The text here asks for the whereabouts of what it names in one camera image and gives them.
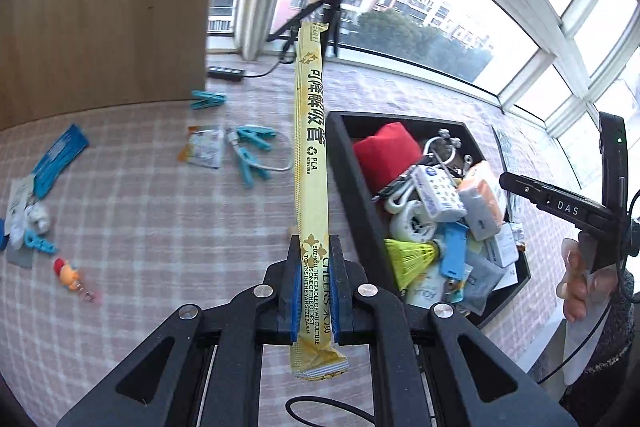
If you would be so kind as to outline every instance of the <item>wooden board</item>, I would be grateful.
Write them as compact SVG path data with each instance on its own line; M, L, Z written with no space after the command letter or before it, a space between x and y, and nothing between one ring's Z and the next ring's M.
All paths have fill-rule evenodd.
M0 128L201 89L208 0L0 0Z

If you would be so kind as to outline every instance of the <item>hand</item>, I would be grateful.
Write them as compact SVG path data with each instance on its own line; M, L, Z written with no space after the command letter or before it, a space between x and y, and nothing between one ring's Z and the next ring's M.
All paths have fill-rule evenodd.
M564 299L562 311L569 322L582 320L587 315L586 300L604 300L615 290L618 277L608 268L598 270L587 283L586 264L580 254L580 246L573 239L563 239L561 247L566 272L556 288L556 295Z

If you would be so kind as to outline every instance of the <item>orange keychain figurine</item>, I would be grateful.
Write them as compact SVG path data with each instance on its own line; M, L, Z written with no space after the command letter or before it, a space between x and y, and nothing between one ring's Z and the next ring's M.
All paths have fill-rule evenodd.
M67 261L58 257L53 263L53 271L56 273L63 285L71 291L78 292L85 301L91 302L94 300L94 292L85 288L80 272Z

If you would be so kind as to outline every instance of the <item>triangular cutout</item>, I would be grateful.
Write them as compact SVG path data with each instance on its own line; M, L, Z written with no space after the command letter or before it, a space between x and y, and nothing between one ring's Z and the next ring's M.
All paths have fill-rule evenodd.
M458 344L474 379L480 400L489 403L518 390L518 384L513 378L501 370L468 336L460 335Z
M160 377L171 350L173 337L165 338L116 386L116 393L149 405L156 395Z

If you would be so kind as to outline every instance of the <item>gray packet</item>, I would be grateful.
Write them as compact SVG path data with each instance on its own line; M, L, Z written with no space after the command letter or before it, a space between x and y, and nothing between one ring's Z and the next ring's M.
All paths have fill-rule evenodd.
M465 263L473 267L464 288L464 298L460 302L463 308L482 315L486 300L500 279L506 268L500 268L488 259L469 250L465 253Z

